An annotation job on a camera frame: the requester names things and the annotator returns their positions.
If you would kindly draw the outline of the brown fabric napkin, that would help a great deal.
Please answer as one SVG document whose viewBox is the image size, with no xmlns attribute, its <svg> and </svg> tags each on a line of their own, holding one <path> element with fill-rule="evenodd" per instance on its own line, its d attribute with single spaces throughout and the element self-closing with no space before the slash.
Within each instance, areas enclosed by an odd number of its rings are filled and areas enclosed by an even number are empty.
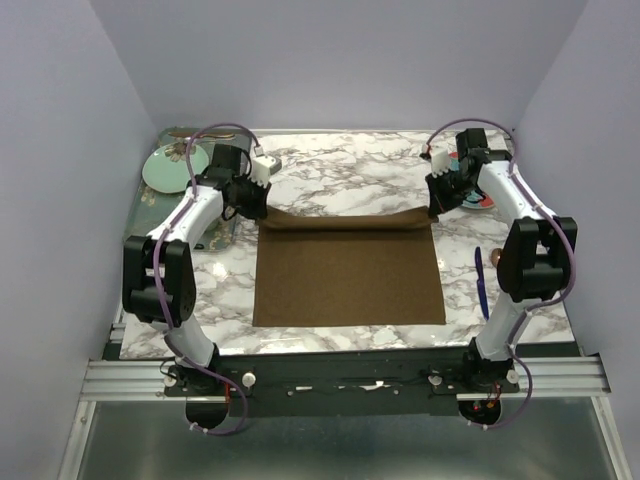
<svg viewBox="0 0 640 480">
<path fill-rule="evenodd" d="M 424 207 L 329 217 L 269 208 L 259 223 L 254 326 L 444 324 L 434 222 Z"/>
</svg>

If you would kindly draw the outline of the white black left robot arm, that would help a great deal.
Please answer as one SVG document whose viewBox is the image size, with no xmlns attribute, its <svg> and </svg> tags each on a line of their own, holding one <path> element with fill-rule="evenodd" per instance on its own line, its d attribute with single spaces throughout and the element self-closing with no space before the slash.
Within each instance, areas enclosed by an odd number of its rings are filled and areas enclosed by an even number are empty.
<svg viewBox="0 0 640 480">
<path fill-rule="evenodd" d="M 192 250 L 208 226 L 227 212 L 250 220 L 267 216 L 271 175 L 280 165 L 257 144 L 250 149 L 217 144 L 200 173 L 191 164 L 193 143 L 185 146 L 189 179 L 183 196 L 166 219 L 146 235 L 124 242 L 122 305 L 163 334 L 176 364 L 188 369 L 187 382 L 201 395 L 220 383 L 246 397 L 237 382 L 216 365 L 219 349 L 204 334 L 195 316 L 197 286 Z"/>
</svg>

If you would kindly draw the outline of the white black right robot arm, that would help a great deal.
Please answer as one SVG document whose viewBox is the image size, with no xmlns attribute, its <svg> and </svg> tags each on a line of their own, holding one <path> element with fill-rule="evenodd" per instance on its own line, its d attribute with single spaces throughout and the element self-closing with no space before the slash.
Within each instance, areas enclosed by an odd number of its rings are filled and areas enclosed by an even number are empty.
<svg viewBox="0 0 640 480">
<path fill-rule="evenodd" d="M 535 195 L 512 153 L 493 150 L 481 128 L 456 136 L 458 157 L 426 144 L 421 156 L 431 165 L 426 177 L 432 218 L 460 207 L 468 196 L 489 196 L 510 224 L 497 264 L 498 299 L 487 323 L 470 343 L 460 379 L 480 392 L 507 378 L 517 364 L 516 345 L 532 313 L 563 302 L 576 279 L 578 227 L 560 217 Z"/>
</svg>

